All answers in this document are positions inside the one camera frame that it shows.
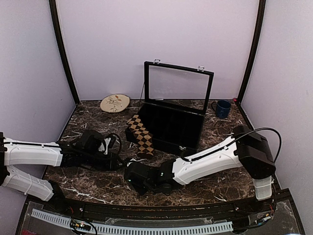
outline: brown checkered sock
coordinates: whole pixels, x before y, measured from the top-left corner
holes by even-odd
[[[152,134],[144,127],[139,115],[134,115],[133,118],[127,121],[128,127],[138,140],[140,158],[150,159],[153,157]]]

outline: open lid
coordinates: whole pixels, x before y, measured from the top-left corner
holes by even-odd
[[[213,72],[205,71],[201,66],[193,69],[162,64],[159,60],[146,61],[144,71],[146,103],[205,115]]]

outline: metal clasp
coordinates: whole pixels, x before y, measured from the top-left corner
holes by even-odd
[[[204,66],[198,66],[197,70],[203,72],[204,71]]]
[[[153,61],[153,63],[158,65],[158,64],[160,63],[160,61],[161,61],[161,60],[159,60],[159,59],[155,59],[155,60]]]

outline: dark marble surface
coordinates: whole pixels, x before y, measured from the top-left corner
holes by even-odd
[[[198,101],[181,101],[198,107]],[[136,158],[137,146],[126,141],[126,121],[136,112],[138,101],[131,101],[129,107],[121,113],[109,114],[101,111],[100,101],[81,102],[62,136],[63,141],[71,141],[80,136],[85,129],[94,129],[103,134],[117,133],[123,148],[121,158]],[[215,117],[213,110],[207,109],[199,151],[212,147],[227,138],[232,128],[244,124],[236,105],[233,103],[226,119]],[[177,156],[155,151],[151,160],[142,163],[159,166],[161,162]],[[139,196],[123,180],[124,170],[116,172],[90,171],[83,168],[48,167],[44,179],[59,183],[67,198],[82,201],[132,206],[186,206],[206,203],[232,201],[254,196],[252,179],[246,170],[241,168],[228,169],[198,179],[183,188],[173,191],[170,196],[148,192]]]

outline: black metal frame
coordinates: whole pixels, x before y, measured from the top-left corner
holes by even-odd
[[[237,97],[237,101],[239,104],[243,101],[243,98],[245,96],[246,88],[248,86],[248,82],[250,79],[256,51],[258,48],[259,40],[260,40],[260,35],[261,35],[261,29],[262,29],[262,23],[263,23],[263,17],[264,17],[264,12],[265,12],[265,5],[266,5],[266,0],[260,0],[259,1],[259,9],[258,9],[258,15],[256,18],[256,23],[255,23],[255,29],[254,29],[254,35],[252,39],[252,45],[251,45],[251,50],[248,58],[248,63],[246,65],[246,71],[244,74],[244,78],[239,90],[239,94]]]
[[[50,4],[50,12],[51,12],[51,17],[52,17],[52,23],[53,23],[55,38],[57,40],[57,44],[58,44],[59,53],[60,53],[60,57],[62,60],[64,72],[65,72],[65,75],[67,77],[67,82],[68,82],[70,91],[72,93],[74,102],[76,105],[78,105],[80,100],[78,97],[78,93],[77,93],[75,83],[74,83],[74,80],[72,77],[72,73],[70,71],[68,60],[67,60],[67,54],[66,54],[65,47],[64,47],[64,42],[63,42],[63,38],[62,38],[61,27],[60,27],[60,22],[59,22],[59,17],[58,17],[57,5],[56,5],[55,0],[49,0],[49,4]]]

